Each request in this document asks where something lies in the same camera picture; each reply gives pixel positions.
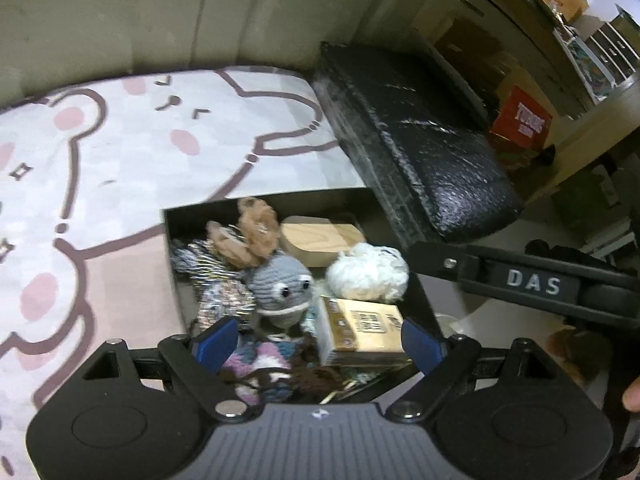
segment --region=cabinet handle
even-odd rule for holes
[[[468,7],[469,9],[471,9],[473,12],[475,12],[478,16],[480,16],[481,18],[484,18],[484,12],[482,12],[482,10],[478,9],[474,4],[472,4],[469,0],[456,0],[458,2],[460,2],[461,4],[463,4],[465,7]]]

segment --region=googly eye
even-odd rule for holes
[[[302,284],[302,290],[309,290],[311,284],[313,283],[313,279],[311,276],[307,276],[306,274],[300,275],[300,283]]]
[[[276,283],[273,285],[271,293],[276,300],[286,300],[289,297],[290,290],[284,283]]]

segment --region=gray crocheted toy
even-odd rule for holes
[[[281,250],[258,267],[244,270],[244,282],[254,294],[256,313],[278,328],[300,322],[312,298],[311,273],[300,261]]]

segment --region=pink blush spot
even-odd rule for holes
[[[59,130],[71,130],[72,128],[77,128],[83,122],[84,112],[76,106],[65,108],[53,118],[53,123]]]
[[[146,93],[146,84],[143,77],[127,77],[122,80],[125,92],[129,95],[142,95]]]
[[[6,142],[0,145],[0,170],[4,170],[14,153],[15,142]]]
[[[32,370],[37,370],[38,368],[42,368],[45,364],[51,361],[56,356],[55,349],[46,354],[39,355],[27,355],[21,352],[18,352],[18,362],[23,370],[27,372],[31,372]]]
[[[174,146],[185,155],[195,156],[200,154],[200,143],[198,139],[186,130],[173,130],[169,134],[169,137]]]
[[[37,321],[53,306],[58,293],[58,280],[43,272],[33,278],[22,290],[20,310],[27,321]]]

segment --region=metal screw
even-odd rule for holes
[[[413,400],[398,400],[391,405],[391,413],[398,418],[415,418],[422,415],[422,405]]]
[[[242,400],[222,400],[216,404],[216,411],[228,418],[235,418],[246,411],[246,404]]]

